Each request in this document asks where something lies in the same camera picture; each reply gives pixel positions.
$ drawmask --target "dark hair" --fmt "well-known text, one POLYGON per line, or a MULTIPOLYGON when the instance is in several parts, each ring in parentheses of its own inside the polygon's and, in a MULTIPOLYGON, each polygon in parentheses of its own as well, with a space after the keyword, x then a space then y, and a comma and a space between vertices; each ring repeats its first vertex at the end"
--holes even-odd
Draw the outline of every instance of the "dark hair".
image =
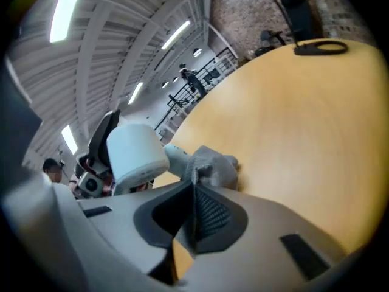
POLYGON ((43 163, 42 170, 43 172, 45 172, 46 170, 50 170, 54 166, 60 168, 60 165, 57 163, 56 160, 54 160, 53 158, 47 158, 43 163))

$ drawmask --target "ceiling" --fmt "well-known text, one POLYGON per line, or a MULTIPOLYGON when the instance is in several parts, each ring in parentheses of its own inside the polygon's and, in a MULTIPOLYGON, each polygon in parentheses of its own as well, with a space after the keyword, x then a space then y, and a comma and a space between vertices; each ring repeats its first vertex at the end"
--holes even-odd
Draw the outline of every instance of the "ceiling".
POLYGON ((61 136, 68 124, 85 145, 107 111, 127 106, 138 82, 138 97, 160 88, 172 62, 198 38, 208 40, 210 0, 78 0, 66 40, 50 44, 57 1, 35 3, 8 52, 43 120, 29 149, 35 160, 70 153, 61 136), (167 54, 161 46, 188 19, 167 54))

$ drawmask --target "light wood tabletop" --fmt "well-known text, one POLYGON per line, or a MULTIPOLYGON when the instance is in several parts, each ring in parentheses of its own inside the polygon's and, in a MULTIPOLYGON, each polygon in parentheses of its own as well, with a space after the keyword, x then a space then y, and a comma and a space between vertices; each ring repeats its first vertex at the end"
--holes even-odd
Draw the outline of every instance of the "light wood tabletop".
MULTIPOLYGON (((245 64, 171 143, 236 156, 242 193, 284 204, 352 252, 388 201, 389 76, 376 48, 342 41, 342 55, 299 57, 288 45, 245 64)), ((175 181, 166 172, 154 187, 175 181)))

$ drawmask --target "camera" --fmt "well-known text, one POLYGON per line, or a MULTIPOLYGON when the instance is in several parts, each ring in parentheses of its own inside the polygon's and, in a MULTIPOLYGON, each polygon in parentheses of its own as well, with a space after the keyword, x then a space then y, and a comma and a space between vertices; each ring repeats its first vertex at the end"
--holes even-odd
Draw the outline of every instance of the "camera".
POLYGON ((102 195, 104 185, 100 178, 89 172, 85 172, 78 181, 78 186, 82 191, 96 198, 102 195))

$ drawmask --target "wooden table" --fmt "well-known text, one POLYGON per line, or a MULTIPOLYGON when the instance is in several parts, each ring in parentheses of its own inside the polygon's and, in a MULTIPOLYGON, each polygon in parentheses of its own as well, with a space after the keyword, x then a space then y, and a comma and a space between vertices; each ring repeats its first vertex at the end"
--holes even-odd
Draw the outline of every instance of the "wooden table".
MULTIPOLYGON (((342 55, 298 57, 289 45, 247 63, 171 142, 235 155, 243 193, 284 204, 352 252, 388 201, 389 76, 376 48, 343 41, 342 55)), ((175 181, 166 172, 154 186, 175 181)))

